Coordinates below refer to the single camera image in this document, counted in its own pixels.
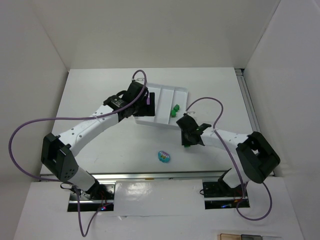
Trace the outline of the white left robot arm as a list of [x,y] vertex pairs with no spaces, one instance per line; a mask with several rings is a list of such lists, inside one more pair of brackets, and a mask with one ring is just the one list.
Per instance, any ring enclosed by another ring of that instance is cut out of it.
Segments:
[[127,90],[108,97],[89,120],[59,135],[47,134],[43,139],[42,164],[59,181],[75,185],[91,199],[98,198],[106,192],[105,187],[78,165],[76,156],[106,129],[131,116],[155,116],[155,93],[137,81],[132,81]]

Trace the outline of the green sloped lego brick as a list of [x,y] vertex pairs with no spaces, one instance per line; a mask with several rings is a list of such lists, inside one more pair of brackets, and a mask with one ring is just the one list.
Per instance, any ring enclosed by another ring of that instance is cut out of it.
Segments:
[[177,111],[180,110],[180,106],[179,106],[178,104],[176,104],[176,105],[173,107],[173,109],[177,112]]

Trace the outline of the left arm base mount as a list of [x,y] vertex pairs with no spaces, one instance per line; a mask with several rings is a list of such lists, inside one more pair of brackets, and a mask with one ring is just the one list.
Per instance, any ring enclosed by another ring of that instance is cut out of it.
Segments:
[[114,211],[115,183],[101,184],[95,196],[66,183],[61,183],[60,188],[70,191],[68,212],[77,212],[78,205],[81,212],[95,212],[98,209],[101,212]]

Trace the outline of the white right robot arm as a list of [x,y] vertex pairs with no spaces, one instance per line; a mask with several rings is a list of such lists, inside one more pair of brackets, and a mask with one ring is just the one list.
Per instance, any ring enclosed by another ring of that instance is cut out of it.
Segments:
[[258,131],[246,135],[214,129],[208,123],[198,125],[186,113],[176,123],[181,130],[183,146],[214,147],[225,150],[231,158],[233,168],[218,179],[221,191],[235,189],[249,181],[262,184],[281,162],[278,154]]

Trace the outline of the green square lego brick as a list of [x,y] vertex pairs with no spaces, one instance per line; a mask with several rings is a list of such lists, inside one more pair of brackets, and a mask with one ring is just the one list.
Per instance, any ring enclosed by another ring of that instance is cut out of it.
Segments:
[[177,112],[176,112],[175,110],[171,110],[170,116],[171,116],[172,118],[175,118],[176,115],[177,115]]

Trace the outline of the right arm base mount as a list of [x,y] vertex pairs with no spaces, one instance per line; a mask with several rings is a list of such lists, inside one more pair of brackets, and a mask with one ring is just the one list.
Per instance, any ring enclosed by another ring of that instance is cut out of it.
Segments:
[[202,183],[199,194],[204,197],[206,210],[234,209],[238,203],[240,208],[250,207],[248,194],[245,192],[245,197],[243,197],[241,185],[230,188],[218,181],[207,181]]

